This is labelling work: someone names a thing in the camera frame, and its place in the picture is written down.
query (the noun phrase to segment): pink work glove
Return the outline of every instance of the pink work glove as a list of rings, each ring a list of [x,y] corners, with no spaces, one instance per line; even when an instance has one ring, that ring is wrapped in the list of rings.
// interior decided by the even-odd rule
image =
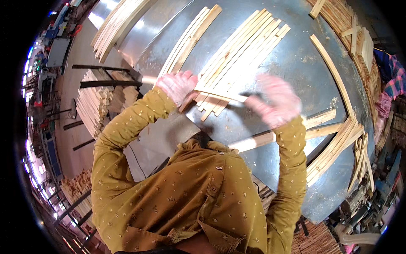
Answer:
[[[180,107],[184,101],[190,100],[194,96],[192,91],[196,84],[197,76],[193,75],[191,71],[185,71],[184,73],[164,74],[157,80],[155,86],[161,88],[176,104],[176,107]]]
[[[271,100],[271,105],[255,95],[245,101],[245,105],[261,116],[269,128],[275,129],[287,124],[300,114],[302,103],[289,83],[268,74],[257,75],[262,91]]]

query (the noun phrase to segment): stainless steel tabletop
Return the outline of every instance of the stainless steel tabletop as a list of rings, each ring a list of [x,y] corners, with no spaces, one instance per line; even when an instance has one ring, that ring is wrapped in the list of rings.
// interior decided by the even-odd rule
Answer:
[[[119,0],[101,0],[89,15],[99,28]],[[372,154],[373,125],[368,100],[361,78],[335,32],[318,16],[309,16],[310,4],[306,0],[158,0],[138,21],[124,42],[118,47],[124,59],[144,75],[157,76],[174,45],[190,22],[207,6],[215,4],[222,12],[198,41],[182,70],[198,73],[226,39],[255,10],[266,8],[274,18],[287,23],[291,30],[256,70],[247,71],[233,85],[233,92],[257,92],[256,73],[270,73],[283,77],[294,87],[303,102],[302,114],[312,116],[326,109],[336,108],[336,118],[324,124],[344,122],[347,118],[337,85],[323,58],[309,39],[315,34],[332,58],[347,89],[356,117],[369,133],[368,154]],[[239,103],[231,103],[219,117],[213,113],[205,122],[195,105],[186,116],[213,140],[226,145],[268,130],[260,118]],[[329,143],[333,135],[307,141],[305,153],[308,161]],[[279,178],[278,145],[272,143],[241,153],[241,157],[255,176],[272,190],[277,190]],[[303,215],[318,223],[333,212],[347,196],[347,187],[354,166],[353,146],[341,153],[335,163],[307,191],[302,206]]]

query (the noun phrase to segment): person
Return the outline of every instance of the person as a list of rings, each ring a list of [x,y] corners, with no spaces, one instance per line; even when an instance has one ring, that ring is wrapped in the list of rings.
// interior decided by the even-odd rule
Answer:
[[[261,74],[272,105],[250,96],[246,107],[276,135],[277,196],[264,213],[251,171],[225,145],[189,139],[160,172],[134,182],[123,149],[158,118],[167,118],[197,84],[190,71],[165,74],[143,99],[100,134],[92,171],[93,222],[112,253],[290,253],[306,193],[306,129],[290,84]]]

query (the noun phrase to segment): concrete floor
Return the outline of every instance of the concrete floor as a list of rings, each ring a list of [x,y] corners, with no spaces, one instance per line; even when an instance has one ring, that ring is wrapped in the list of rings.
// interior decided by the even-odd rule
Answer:
[[[73,64],[131,68],[115,49],[110,52],[104,64],[98,63],[93,48],[90,46],[96,32],[97,29],[89,19],[86,19],[81,32],[72,43],[65,73],[58,77],[55,86],[61,97],[61,109],[69,108],[70,100],[78,97],[80,81],[87,71],[85,69],[72,70]],[[140,91],[145,94],[151,88],[143,85]],[[91,168],[93,164],[94,143],[76,151],[72,150],[73,147],[92,139],[86,127],[80,125],[63,130],[64,125],[78,120],[80,120],[79,115],[76,119],[67,119],[67,115],[62,114],[60,120],[56,122],[56,145],[62,172],[66,178],[74,178],[83,169]],[[124,150],[134,180],[141,181],[145,178],[140,167],[148,176],[167,157],[174,154],[178,143],[186,141],[199,131],[200,129],[185,115],[178,112],[172,112],[168,119],[159,119],[156,123],[148,125],[140,133],[139,141],[133,141],[130,143],[130,147]]]

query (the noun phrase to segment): sleeve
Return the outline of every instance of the sleeve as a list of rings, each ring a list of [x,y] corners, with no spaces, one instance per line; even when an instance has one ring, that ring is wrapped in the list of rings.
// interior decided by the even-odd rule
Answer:
[[[273,130],[279,145],[278,191],[266,215],[267,253],[290,253],[293,232],[306,194],[306,128],[300,116]]]
[[[167,118],[174,109],[173,101],[155,87],[107,124],[93,151],[91,199],[94,214],[136,184],[123,154],[124,148],[149,123],[160,117]]]

